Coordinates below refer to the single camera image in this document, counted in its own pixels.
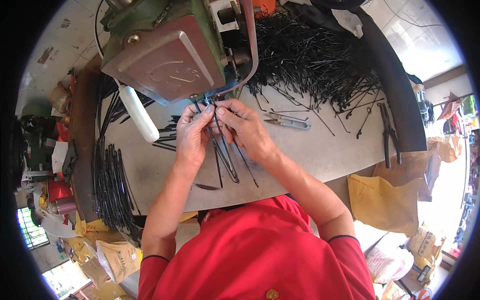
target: red shirt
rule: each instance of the red shirt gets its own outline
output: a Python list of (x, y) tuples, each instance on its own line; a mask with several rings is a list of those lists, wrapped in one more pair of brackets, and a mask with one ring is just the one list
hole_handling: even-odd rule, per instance
[(142, 260), (138, 299), (375, 299), (356, 238), (326, 242), (287, 196), (210, 210), (168, 262)]

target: curved metal bar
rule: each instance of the curved metal bar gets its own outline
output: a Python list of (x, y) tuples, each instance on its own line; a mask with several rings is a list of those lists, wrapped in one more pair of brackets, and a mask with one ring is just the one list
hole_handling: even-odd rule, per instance
[(252, 68), (248, 75), (240, 80), (235, 80), (235, 76), (233, 78), (227, 78), (227, 84), (224, 87), (208, 91), (205, 93), (206, 97), (213, 96), (213, 95), (221, 95), (224, 93), (228, 93), (233, 91), (238, 86), (247, 83), (247, 81), (255, 74), (258, 67), (258, 48), (257, 48), (257, 33), (255, 31), (255, 18), (253, 16), (253, 4), (252, 0), (243, 0), (241, 1), (243, 6), (243, 12), (245, 14), (245, 23), (247, 24), (247, 32), (248, 32), (248, 40), (250, 43), (250, 52), (252, 54)]

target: left hand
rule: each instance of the left hand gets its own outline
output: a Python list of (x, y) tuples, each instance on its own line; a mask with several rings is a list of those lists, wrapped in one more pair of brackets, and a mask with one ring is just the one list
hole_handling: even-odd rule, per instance
[(205, 126), (212, 119), (215, 107), (198, 104), (201, 114), (197, 114), (194, 104), (187, 105), (177, 123), (177, 153), (175, 163), (198, 172), (205, 159), (205, 147), (209, 139)]

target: hand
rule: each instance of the hand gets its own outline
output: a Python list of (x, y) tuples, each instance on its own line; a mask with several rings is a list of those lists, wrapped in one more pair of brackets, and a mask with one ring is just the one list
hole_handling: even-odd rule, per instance
[[(256, 111), (237, 99), (219, 101), (215, 104), (218, 123), (227, 143), (235, 140), (238, 147), (245, 148), (248, 157), (260, 164), (278, 151)], [(209, 127), (214, 134), (219, 134), (216, 125)]]
[(187, 105), (177, 123), (177, 153), (175, 163), (198, 172), (205, 159), (205, 146), (209, 134), (205, 126), (212, 119), (215, 108), (198, 105), (202, 113), (198, 116), (194, 104)]

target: white plastic handle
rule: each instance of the white plastic handle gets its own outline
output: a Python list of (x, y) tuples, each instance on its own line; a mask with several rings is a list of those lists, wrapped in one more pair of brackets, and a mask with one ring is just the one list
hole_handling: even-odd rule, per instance
[(160, 133), (153, 124), (152, 119), (148, 115), (144, 106), (140, 102), (140, 99), (137, 96), (135, 90), (127, 85), (119, 86), (120, 98), (127, 109), (128, 114), (132, 118), (135, 125), (137, 125), (138, 130), (147, 140), (147, 142), (152, 143), (159, 139)]

